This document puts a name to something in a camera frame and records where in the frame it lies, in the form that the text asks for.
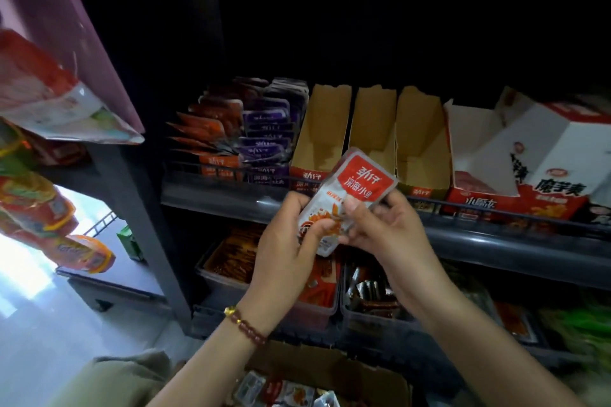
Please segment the black shelf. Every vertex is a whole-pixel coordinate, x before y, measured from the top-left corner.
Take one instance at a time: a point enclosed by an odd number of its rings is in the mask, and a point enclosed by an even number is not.
[[[117,233],[126,225],[124,220],[114,217],[96,235],[92,231],[87,233],[90,236],[95,236],[115,254],[115,262],[108,271],[99,274],[89,274],[82,270],[58,267],[56,270],[57,274],[81,281],[84,280],[98,286],[119,288],[127,292],[163,299],[163,292],[149,266],[143,262],[136,262],[130,259],[123,244],[119,241]]]
[[[166,171],[161,203],[227,218],[267,224],[285,188]],[[485,221],[420,212],[440,257],[611,290],[611,243]],[[562,223],[561,227],[574,227]]]
[[[93,162],[72,166],[39,166],[35,169],[55,185],[91,196],[108,203],[111,193]]]

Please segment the small snack packages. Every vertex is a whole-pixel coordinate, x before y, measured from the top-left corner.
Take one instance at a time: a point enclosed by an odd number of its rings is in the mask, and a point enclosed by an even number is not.
[[[323,237],[317,254],[327,257],[337,247],[337,238],[352,226],[343,203],[347,195],[372,209],[397,186],[397,179],[358,148],[349,148],[332,174],[301,212],[298,236],[301,241],[309,228],[320,219],[333,219],[335,226]]]

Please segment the snack bin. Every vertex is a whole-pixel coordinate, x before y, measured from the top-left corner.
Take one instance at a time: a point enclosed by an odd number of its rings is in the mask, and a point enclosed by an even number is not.
[[[439,345],[416,319],[398,320],[351,311],[347,297],[350,277],[351,270],[345,265],[341,274],[340,307],[343,319],[339,333],[340,345],[368,347],[397,357],[426,355],[450,363]]]
[[[218,245],[219,242],[213,244],[208,252],[203,255],[195,266],[195,272],[203,277],[210,289],[210,295],[204,299],[202,306],[223,311],[226,307],[235,306],[240,301],[248,289],[248,284],[204,269],[205,264],[212,258]],[[340,288],[340,282],[338,282],[335,288],[335,299],[332,307],[316,306],[297,301],[293,308],[288,311],[282,322],[280,322],[280,326],[320,333],[325,332],[329,327],[329,319],[337,312]]]

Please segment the tiled floor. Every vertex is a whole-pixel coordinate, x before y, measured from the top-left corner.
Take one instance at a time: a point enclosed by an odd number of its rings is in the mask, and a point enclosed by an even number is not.
[[[76,233],[109,211],[97,200],[65,194],[78,209]],[[95,356],[157,347],[178,361],[201,346],[168,318],[119,306],[92,311],[54,269],[40,252],[0,235],[0,405],[45,405]]]

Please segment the storage rack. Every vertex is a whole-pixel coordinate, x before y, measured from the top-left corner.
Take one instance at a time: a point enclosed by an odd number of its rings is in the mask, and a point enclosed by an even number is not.
[[[552,54],[546,57],[548,68],[542,71],[541,58],[529,59],[520,51],[538,40],[539,33],[533,32],[529,37],[523,30],[504,31],[502,45],[513,40],[515,52],[504,50],[505,62],[492,67],[486,58],[500,53],[488,46],[501,39],[480,36],[479,43],[475,42],[479,25],[470,27],[470,19],[447,13],[460,13],[462,2],[450,2],[443,12],[434,13],[439,19],[453,19],[452,26],[439,26],[436,20],[430,22],[432,15],[420,21],[412,15],[434,8],[418,0],[409,0],[416,5],[408,10],[394,7],[390,0],[303,0],[304,5],[325,11],[318,17],[311,15],[311,10],[298,10],[300,15],[290,19],[255,16],[261,0],[82,1],[142,119],[146,141],[138,147],[89,144],[92,166],[77,169],[78,176],[73,175],[73,168],[54,169],[56,173],[49,173],[49,177],[72,190],[100,197],[126,220],[146,258],[145,267],[154,275],[162,295],[151,299],[137,283],[113,286],[102,280],[103,274],[86,278],[72,275],[70,280],[78,284],[78,291],[93,307],[123,303],[172,312],[185,334],[195,337],[206,337],[222,318],[220,309],[207,306],[205,285],[194,272],[194,265],[215,236],[219,217],[267,223],[286,193],[282,188],[202,177],[197,165],[189,167],[172,159],[165,139],[169,129],[164,122],[193,101],[206,83],[236,73],[283,75],[333,85],[347,83],[353,86],[353,94],[359,85],[382,83],[400,88],[417,84],[436,95],[462,95],[461,104],[491,106],[494,99],[489,98],[497,97],[499,86],[506,83],[526,93],[565,92],[576,85],[597,82],[606,74],[604,69],[585,63],[597,56],[570,49],[565,57],[573,53],[574,61]],[[281,5],[285,0],[272,1],[280,3],[279,13],[293,13],[288,4]],[[482,5],[489,8],[490,0],[485,1]],[[562,0],[561,7],[565,10],[566,0]],[[553,19],[556,24],[564,17]],[[310,26],[315,26],[313,31],[308,30]],[[418,35],[409,38],[406,33],[410,30]],[[592,26],[588,26],[588,32],[592,32]],[[254,42],[249,38],[252,33],[260,39]],[[303,38],[292,48],[279,42],[294,40],[298,35]],[[257,55],[253,49],[261,43],[274,45],[280,53]],[[478,46],[478,53],[485,58],[477,66],[461,66],[463,52],[470,52],[465,63],[476,61],[473,58],[477,57]],[[454,54],[436,63],[438,56],[450,49]],[[410,57],[403,52],[415,53]],[[514,64],[518,63],[523,71],[516,70]],[[558,68],[551,74],[554,66]],[[474,69],[478,77],[466,80]],[[507,74],[499,77],[498,71]],[[600,76],[575,79],[585,72],[600,72]],[[559,84],[557,78],[561,75],[573,80]],[[473,82],[478,84],[477,93]],[[464,102],[465,95],[472,100]],[[421,216],[439,256],[611,290],[611,243],[605,240],[604,229],[561,223],[561,228],[572,229],[573,234],[556,235],[455,217],[426,213]],[[523,220],[533,225],[532,218]],[[340,315],[336,315],[334,323],[322,335],[282,328],[274,337],[328,347],[338,342]],[[428,385],[429,390],[451,392],[461,385],[451,366],[431,356],[434,349],[430,341],[422,349],[413,345],[413,350],[403,355],[381,353],[359,344],[341,348],[365,362],[404,373],[409,380]],[[562,360],[574,362],[571,356],[553,351],[540,351],[535,356],[547,365],[557,365]]]

